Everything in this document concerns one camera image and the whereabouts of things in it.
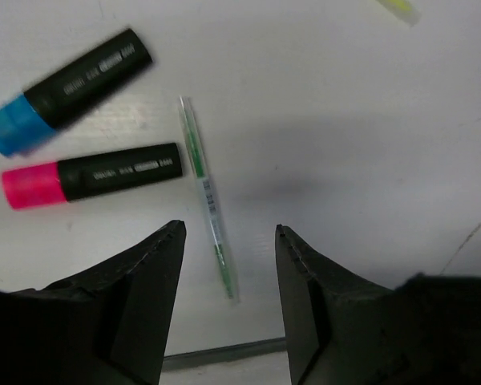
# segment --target blue highlighter cap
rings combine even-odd
[[[0,153],[4,156],[28,152],[56,133],[24,95],[0,109]]]

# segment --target black highlighter barrel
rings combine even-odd
[[[39,116],[59,130],[151,63],[148,50],[129,28],[35,84],[24,95]]]
[[[61,188],[68,201],[183,175],[176,143],[60,160],[57,169]]]

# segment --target transparent pen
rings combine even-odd
[[[214,253],[219,264],[221,279],[228,298],[238,300],[236,277],[229,255],[227,255],[229,247],[226,245],[226,240],[223,237],[223,225],[216,199],[214,198],[214,190],[208,174],[203,148],[201,147],[200,134],[190,99],[181,96],[179,107],[185,145],[191,161],[192,171],[196,177],[200,200],[207,215],[208,227],[212,234]]]

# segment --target white desk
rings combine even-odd
[[[42,288],[171,219],[188,228],[168,354],[283,335],[276,224],[362,276],[437,274],[481,221],[481,0],[0,1],[0,103],[131,25],[155,68],[29,159],[183,142],[193,98],[240,277],[224,299],[192,176],[15,213],[0,289]],[[447,269],[481,275],[481,228]]]

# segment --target yellow highlighter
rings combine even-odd
[[[377,0],[390,12],[395,14],[402,21],[407,22],[411,26],[417,24],[420,19],[420,13],[411,5],[408,0]]]

